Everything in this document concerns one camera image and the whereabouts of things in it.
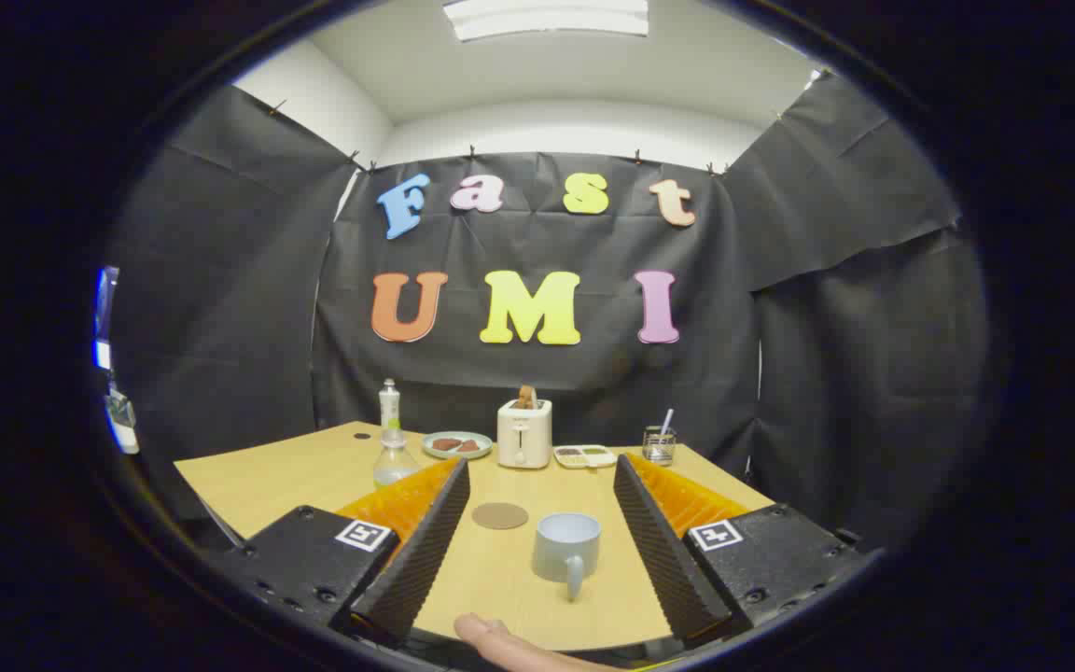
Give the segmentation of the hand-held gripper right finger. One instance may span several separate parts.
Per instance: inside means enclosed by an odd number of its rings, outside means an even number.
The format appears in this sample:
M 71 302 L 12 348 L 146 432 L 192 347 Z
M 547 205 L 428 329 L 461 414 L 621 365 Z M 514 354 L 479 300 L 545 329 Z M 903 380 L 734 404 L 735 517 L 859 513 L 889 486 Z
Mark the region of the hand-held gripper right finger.
M 620 456 L 613 490 L 671 633 L 686 645 L 760 628 L 865 564 L 852 543 L 794 507 L 742 507 L 643 456 Z

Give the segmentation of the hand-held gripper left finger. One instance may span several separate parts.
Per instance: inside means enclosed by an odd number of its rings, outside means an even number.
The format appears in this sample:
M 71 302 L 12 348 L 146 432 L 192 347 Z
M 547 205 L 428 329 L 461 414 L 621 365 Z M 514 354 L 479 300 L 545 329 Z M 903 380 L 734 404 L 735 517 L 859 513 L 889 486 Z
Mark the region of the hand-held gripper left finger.
M 293 507 L 214 564 L 293 620 L 400 646 L 438 577 L 469 494 L 465 459 L 445 460 L 334 513 Z

